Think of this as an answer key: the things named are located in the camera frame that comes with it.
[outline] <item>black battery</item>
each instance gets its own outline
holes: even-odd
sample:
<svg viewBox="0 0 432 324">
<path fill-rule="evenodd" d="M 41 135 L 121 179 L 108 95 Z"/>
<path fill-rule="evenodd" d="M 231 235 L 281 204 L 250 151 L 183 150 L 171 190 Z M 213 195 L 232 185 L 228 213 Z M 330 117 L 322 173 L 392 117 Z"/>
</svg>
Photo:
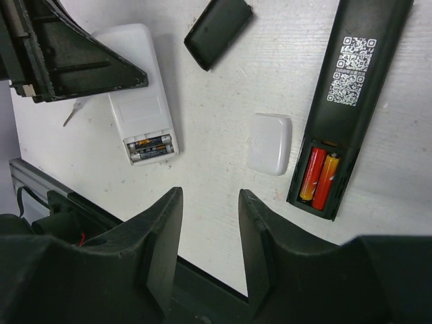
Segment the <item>black battery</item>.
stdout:
<svg viewBox="0 0 432 324">
<path fill-rule="evenodd" d="M 140 149 L 146 149 L 148 147 L 157 146 L 160 144 L 169 144 L 171 143 L 170 135 L 163 135 L 154 138 L 147 138 L 146 140 L 139 140 L 137 142 L 133 142 L 128 144 L 129 151 L 137 151 Z"/>
<path fill-rule="evenodd" d="M 287 201 L 334 220 L 413 0 L 341 0 L 310 108 Z M 300 198 L 313 148 L 340 164 L 323 210 Z"/>
<path fill-rule="evenodd" d="M 170 154 L 172 152 L 174 152 L 174 148 L 171 144 L 159 145 L 132 153 L 130 155 L 130 159 L 132 160 L 132 162 L 139 162 L 151 159 L 152 157 L 159 157 L 161 155 Z"/>
</svg>

